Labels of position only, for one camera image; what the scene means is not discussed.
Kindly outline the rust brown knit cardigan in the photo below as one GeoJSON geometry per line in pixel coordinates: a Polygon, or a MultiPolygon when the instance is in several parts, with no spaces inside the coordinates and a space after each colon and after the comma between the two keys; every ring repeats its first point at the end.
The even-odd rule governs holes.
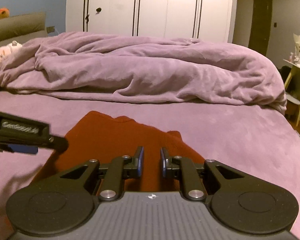
{"type": "Polygon", "coordinates": [[[31,184],[9,198],[6,212],[15,230],[27,235],[53,236],[82,227],[92,220],[101,204],[113,202],[91,195],[84,189],[85,181],[100,164],[123,155],[133,156],[139,146],[144,148],[142,176],[127,179],[124,193],[175,191],[181,195],[179,181],[162,175],[163,147],[171,156],[204,162],[183,142],[179,132],[163,132],[126,116],[112,118],[89,112],[67,133],[66,139],[67,150],[55,150],[31,184]]]}

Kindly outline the lilac fleece bed sheet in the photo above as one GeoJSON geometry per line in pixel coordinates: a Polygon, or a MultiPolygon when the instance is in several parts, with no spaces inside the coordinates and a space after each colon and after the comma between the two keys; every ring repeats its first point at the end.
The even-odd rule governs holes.
{"type": "MultiPolygon", "coordinates": [[[[300,137],[278,111],[264,106],[203,102],[129,104],[60,100],[44,95],[0,92],[0,111],[47,122],[67,133],[89,112],[126,116],[163,132],[177,131],[203,159],[221,163],[288,189],[300,206],[300,137]]],[[[52,152],[0,153],[0,239],[11,233],[5,222],[7,198],[28,185],[52,152]]],[[[292,228],[300,238],[300,211],[292,228]]]]}

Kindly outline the crumpled lilac duvet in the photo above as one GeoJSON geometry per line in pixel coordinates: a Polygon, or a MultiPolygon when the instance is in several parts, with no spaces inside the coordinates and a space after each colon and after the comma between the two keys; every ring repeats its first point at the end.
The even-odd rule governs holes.
{"type": "Polygon", "coordinates": [[[285,88],[265,56],[233,43],[69,32],[35,38],[0,64],[0,89],[66,100],[268,106],[285,88]]]}

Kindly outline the grey green headboard cushion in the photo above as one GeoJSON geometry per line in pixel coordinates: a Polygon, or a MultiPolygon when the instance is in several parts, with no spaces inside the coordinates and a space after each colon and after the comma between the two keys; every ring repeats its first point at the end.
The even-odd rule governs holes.
{"type": "Polygon", "coordinates": [[[21,44],[39,37],[47,37],[45,26],[46,13],[12,16],[0,20],[0,47],[12,41],[21,44]]]}

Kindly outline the orange plush toy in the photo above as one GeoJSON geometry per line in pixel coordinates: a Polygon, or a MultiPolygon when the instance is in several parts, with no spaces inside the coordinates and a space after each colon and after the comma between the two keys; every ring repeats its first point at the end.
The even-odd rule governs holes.
{"type": "Polygon", "coordinates": [[[7,8],[0,8],[0,20],[3,18],[8,18],[10,16],[10,11],[7,8]]]}

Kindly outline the yellow green side table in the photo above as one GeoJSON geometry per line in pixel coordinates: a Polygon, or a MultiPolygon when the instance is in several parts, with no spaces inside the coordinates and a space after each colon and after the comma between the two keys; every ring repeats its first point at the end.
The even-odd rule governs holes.
{"type": "Polygon", "coordinates": [[[285,81],[285,90],[288,95],[288,101],[297,105],[295,112],[295,125],[300,123],[300,67],[286,59],[283,61],[289,66],[290,71],[285,81]]]}

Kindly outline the white wardrobe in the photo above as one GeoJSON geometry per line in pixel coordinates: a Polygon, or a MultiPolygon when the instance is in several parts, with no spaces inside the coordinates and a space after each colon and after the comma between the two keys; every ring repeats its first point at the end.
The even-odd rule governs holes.
{"type": "Polygon", "coordinates": [[[237,0],[66,0],[66,31],[231,42],[237,0]]]}

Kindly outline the dark doorway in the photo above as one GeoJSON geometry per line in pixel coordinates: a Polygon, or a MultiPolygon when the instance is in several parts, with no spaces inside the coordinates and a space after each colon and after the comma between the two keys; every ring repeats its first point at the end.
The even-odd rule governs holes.
{"type": "Polygon", "coordinates": [[[266,56],[270,38],[273,0],[254,0],[248,48],[266,56]]]}

